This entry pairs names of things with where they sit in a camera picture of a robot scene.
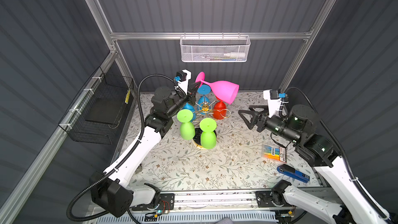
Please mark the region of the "magenta wine glass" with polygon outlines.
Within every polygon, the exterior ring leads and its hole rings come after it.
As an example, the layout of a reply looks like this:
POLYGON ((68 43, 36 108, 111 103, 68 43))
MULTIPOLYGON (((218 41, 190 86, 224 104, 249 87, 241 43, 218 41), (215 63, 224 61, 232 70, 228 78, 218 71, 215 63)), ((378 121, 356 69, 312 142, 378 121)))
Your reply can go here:
POLYGON ((200 72, 195 81, 208 85, 219 100, 230 105, 234 102, 239 91, 239 85, 232 82, 223 80, 213 83, 206 82, 204 72, 200 72))

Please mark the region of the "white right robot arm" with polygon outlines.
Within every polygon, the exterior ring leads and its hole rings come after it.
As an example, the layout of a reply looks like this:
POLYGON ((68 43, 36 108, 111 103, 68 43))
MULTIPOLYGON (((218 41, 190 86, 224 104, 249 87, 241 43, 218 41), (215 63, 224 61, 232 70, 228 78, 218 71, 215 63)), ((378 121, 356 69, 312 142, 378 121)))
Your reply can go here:
POLYGON ((286 180, 280 180, 270 192, 268 199, 275 206, 286 204, 296 206, 317 216, 328 224, 391 224, 389 212, 366 191, 354 176, 346 153, 336 140, 316 134, 317 124, 321 122, 318 113, 306 105, 295 105, 286 118, 271 115, 267 106, 257 112, 257 106, 240 110, 249 129, 258 132, 269 130, 292 143, 299 154, 333 188, 341 204, 331 203, 298 189, 286 180))

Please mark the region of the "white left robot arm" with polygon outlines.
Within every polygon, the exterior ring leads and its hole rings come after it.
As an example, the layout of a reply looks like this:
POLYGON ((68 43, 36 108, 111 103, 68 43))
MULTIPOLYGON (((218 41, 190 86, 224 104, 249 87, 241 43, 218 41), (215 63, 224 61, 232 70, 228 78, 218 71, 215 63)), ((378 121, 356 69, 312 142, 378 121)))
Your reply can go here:
POLYGON ((103 173, 95 173, 90 179, 91 198, 104 209, 95 218, 105 214, 122 216, 131 207, 150 205, 156 207, 160 201, 160 190, 145 183, 136 188, 129 187, 130 180, 149 152, 167 134, 174 123, 173 117, 186 105, 195 102, 200 82, 175 82, 175 93, 169 87, 159 87, 151 99, 152 109, 147 117, 140 110, 142 128, 135 141, 103 173))

